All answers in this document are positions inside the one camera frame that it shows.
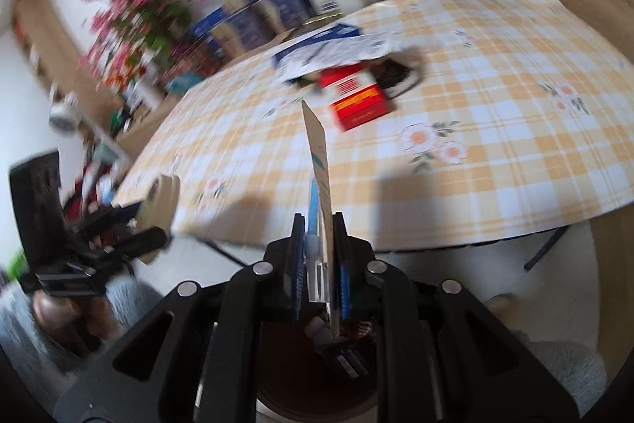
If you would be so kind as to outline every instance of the floor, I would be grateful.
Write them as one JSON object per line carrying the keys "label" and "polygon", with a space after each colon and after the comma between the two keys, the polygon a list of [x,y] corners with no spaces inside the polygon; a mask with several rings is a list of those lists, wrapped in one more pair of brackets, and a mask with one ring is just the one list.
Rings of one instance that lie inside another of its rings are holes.
{"label": "floor", "polygon": [[[524,263],[550,235],[458,250],[380,254],[379,258],[417,281],[435,284],[446,278],[457,279],[483,302],[500,293],[512,293],[519,299],[514,326],[533,341],[574,341],[596,349],[599,286],[590,225],[586,222],[570,228],[532,271],[525,272]],[[261,260],[264,254],[262,249],[219,244],[247,264]],[[179,236],[154,263],[139,264],[136,272],[139,279],[166,294],[186,279],[203,286],[226,281],[239,268],[194,239]],[[261,404],[258,410],[275,417]],[[356,421],[374,421],[373,414]]]}

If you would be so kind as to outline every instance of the red box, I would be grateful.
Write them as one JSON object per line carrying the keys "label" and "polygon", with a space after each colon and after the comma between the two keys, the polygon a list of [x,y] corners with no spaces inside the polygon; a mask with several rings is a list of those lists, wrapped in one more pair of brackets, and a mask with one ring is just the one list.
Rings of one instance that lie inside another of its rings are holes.
{"label": "red box", "polygon": [[344,131],[390,112],[385,94],[361,64],[322,71],[319,86]]}

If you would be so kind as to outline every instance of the silver screw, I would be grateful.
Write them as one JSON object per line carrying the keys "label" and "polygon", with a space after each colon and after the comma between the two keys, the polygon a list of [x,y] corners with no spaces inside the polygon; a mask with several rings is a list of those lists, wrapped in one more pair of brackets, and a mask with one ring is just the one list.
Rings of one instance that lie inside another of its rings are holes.
{"label": "silver screw", "polygon": [[253,264],[253,272],[258,276],[264,276],[265,274],[271,274],[273,272],[273,264],[270,262],[256,262]]}
{"label": "silver screw", "polygon": [[178,286],[176,292],[179,296],[183,296],[184,298],[188,298],[189,296],[193,296],[198,290],[198,286],[192,281],[184,281],[182,284]]}
{"label": "silver screw", "polygon": [[447,294],[458,294],[462,290],[461,284],[454,279],[446,279],[441,286]]}
{"label": "silver screw", "polygon": [[372,260],[368,262],[368,271],[374,274],[382,274],[388,270],[388,265],[382,260]]}

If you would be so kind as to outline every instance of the human hand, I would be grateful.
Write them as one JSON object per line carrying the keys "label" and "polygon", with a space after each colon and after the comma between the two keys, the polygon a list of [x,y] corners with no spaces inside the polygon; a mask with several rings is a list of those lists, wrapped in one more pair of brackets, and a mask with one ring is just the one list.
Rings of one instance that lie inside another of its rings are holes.
{"label": "human hand", "polygon": [[72,300],[54,298],[43,290],[33,295],[33,317],[41,330],[59,345],[79,356],[90,353],[75,323],[82,320],[89,334],[103,340],[113,339],[120,331],[110,302],[105,297]]}

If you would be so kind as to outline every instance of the checkered tablecloth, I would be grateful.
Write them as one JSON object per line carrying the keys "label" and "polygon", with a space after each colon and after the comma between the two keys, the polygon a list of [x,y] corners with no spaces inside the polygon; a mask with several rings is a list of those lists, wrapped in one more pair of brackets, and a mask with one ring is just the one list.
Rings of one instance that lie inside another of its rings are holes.
{"label": "checkered tablecloth", "polygon": [[422,83],[341,133],[311,89],[275,85],[265,52],[191,90],[117,201],[181,178],[177,231],[266,244],[306,214],[298,102],[327,132],[334,211],[375,249],[571,224],[634,199],[634,66],[557,0],[392,0],[344,22],[416,49]]}

